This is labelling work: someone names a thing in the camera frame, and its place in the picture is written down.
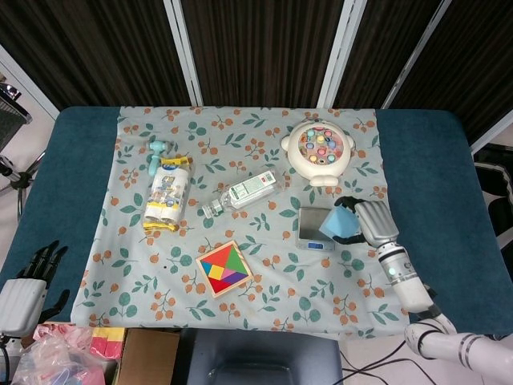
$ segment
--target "plastic bottle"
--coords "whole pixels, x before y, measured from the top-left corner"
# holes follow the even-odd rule
[[[276,169],[268,168],[221,191],[219,198],[202,209],[207,218],[217,217],[225,211],[239,211],[263,198],[283,191],[284,183]]]

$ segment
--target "dark curtain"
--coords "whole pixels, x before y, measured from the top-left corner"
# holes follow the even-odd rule
[[[315,107],[343,0],[182,0],[206,105]]]
[[[0,43],[58,109],[191,103],[162,0],[1,4]]]
[[[513,109],[513,2],[453,1],[391,108],[455,113],[470,143]]]
[[[369,0],[334,106],[380,108],[439,0]]]

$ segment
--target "metal stand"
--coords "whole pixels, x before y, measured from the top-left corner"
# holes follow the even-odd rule
[[[0,174],[10,180],[10,183],[7,186],[0,188],[0,197],[7,194],[11,189],[18,190],[18,221],[23,214],[26,189],[34,180],[33,176],[38,171],[39,165],[41,164],[44,156],[45,152],[43,151],[26,171],[19,172],[9,159],[0,155]]]

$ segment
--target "tangram puzzle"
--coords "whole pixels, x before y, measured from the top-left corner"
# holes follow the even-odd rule
[[[252,278],[251,270],[235,241],[219,246],[196,261],[210,285],[214,298]]]

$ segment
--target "floral tablecloth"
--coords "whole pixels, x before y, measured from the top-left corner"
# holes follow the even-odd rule
[[[335,188],[312,188],[280,147],[307,118],[338,124],[356,143]],[[195,172],[180,231],[144,232],[151,185],[149,140],[172,142],[169,157]],[[274,166],[285,192],[239,213],[207,219],[201,205],[249,172]],[[246,107],[123,107],[108,189],[71,314],[79,325],[179,326],[346,333],[372,338],[408,323],[375,252],[295,246],[298,210],[331,208],[342,195],[387,199],[374,110]],[[227,241],[240,246],[253,280],[214,299],[193,261]]]

